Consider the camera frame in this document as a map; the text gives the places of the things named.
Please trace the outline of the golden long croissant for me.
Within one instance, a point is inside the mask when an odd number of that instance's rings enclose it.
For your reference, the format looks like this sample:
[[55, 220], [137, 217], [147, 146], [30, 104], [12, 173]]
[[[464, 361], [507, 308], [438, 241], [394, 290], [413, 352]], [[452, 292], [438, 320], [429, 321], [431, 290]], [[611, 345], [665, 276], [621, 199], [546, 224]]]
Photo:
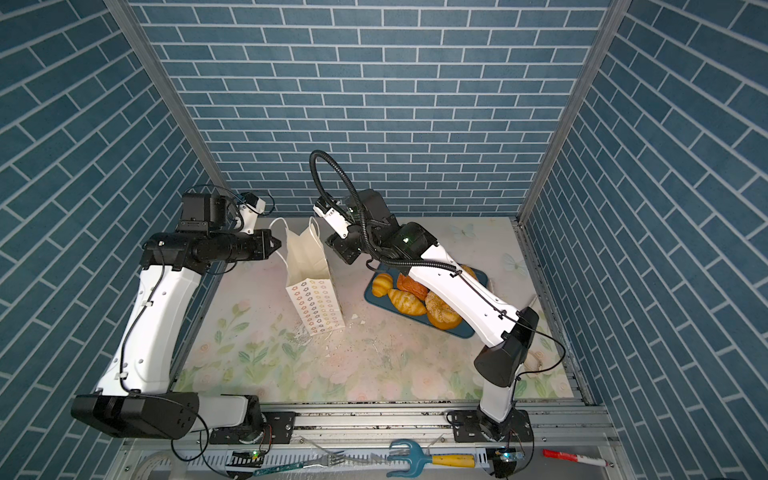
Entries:
[[393, 307], [401, 314], [418, 317], [427, 313], [424, 303], [413, 293], [391, 289], [388, 292], [388, 298]]

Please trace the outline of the white paper bag with pattern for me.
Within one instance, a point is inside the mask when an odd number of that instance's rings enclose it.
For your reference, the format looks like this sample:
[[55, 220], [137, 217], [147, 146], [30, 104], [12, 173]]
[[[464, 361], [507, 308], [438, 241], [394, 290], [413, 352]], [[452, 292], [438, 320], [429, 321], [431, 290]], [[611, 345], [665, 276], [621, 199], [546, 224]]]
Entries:
[[310, 218], [300, 234], [293, 232], [284, 218], [274, 219], [270, 227], [274, 226], [286, 235], [286, 254], [277, 252], [277, 255], [287, 271], [286, 292], [308, 334], [314, 336], [344, 328], [317, 221]]

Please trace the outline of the reddish-brown croissant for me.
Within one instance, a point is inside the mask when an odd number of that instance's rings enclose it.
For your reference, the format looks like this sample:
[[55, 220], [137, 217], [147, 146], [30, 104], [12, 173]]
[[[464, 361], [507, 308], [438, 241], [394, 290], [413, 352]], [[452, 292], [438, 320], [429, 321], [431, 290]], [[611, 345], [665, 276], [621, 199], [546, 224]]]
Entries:
[[420, 301], [424, 301], [429, 293], [426, 286], [403, 274], [398, 275], [396, 286], [398, 290], [410, 293]]

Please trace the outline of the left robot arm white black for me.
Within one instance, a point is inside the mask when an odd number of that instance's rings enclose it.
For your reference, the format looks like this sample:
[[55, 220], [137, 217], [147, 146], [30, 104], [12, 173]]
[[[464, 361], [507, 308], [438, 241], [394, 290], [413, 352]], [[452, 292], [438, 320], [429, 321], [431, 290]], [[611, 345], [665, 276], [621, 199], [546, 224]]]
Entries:
[[134, 307], [94, 392], [78, 395], [74, 419], [113, 438], [178, 440], [214, 431], [231, 442], [263, 439], [255, 396], [204, 397], [171, 390], [176, 341], [195, 290], [215, 262], [268, 259], [281, 246], [256, 226], [266, 203], [253, 193], [185, 193], [175, 229], [144, 244]]

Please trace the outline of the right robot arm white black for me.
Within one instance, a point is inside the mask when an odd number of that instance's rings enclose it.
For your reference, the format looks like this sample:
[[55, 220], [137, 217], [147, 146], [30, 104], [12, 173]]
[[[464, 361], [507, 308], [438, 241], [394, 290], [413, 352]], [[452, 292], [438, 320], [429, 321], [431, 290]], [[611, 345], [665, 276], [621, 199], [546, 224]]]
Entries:
[[460, 266], [422, 225], [401, 224], [381, 195], [353, 192], [343, 203], [323, 193], [315, 213], [333, 229], [326, 244], [346, 263], [369, 254], [424, 285], [467, 322], [484, 343], [474, 360], [484, 380], [477, 428], [491, 441], [513, 431], [514, 390], [536, 334], [538, 315], [504, 302]]

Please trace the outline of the small striped yellow bun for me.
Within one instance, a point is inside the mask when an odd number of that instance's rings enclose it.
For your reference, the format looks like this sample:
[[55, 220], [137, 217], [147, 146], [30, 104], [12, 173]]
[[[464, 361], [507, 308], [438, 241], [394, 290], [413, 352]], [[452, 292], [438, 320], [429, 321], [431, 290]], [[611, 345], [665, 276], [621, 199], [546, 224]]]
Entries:
[[382, 298], [387, 296], [393, 288], [393, 278], [387, 273], [380, 273], [372, 281], [371, 293], [376, 298]]

